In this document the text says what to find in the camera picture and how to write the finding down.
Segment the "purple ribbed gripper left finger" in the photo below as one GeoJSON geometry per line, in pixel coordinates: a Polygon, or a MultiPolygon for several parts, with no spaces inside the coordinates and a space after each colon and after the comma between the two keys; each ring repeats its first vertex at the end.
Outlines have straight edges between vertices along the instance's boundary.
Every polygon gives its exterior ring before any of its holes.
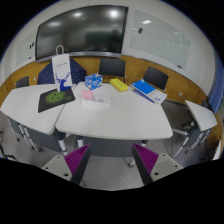
{"type": "Polygon", "coordinates": [[[64,157],[65,162],[72,173],[72,183],[77,185],[81,183],[90,155],[91,147],[89,144],[86,144],[64,157]]]}

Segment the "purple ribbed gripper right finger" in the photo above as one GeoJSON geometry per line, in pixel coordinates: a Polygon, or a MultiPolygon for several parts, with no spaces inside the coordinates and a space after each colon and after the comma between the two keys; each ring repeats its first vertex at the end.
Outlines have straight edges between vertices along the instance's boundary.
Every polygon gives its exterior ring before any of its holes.
{"type": "Polygon", "coordinates": [[[143,184],[148,185],[152,183],[153,180],[151,177],[151,172],[158,160],[159,155],[136,143],[132,145],[132,155],[136,162],[143,184]]]}

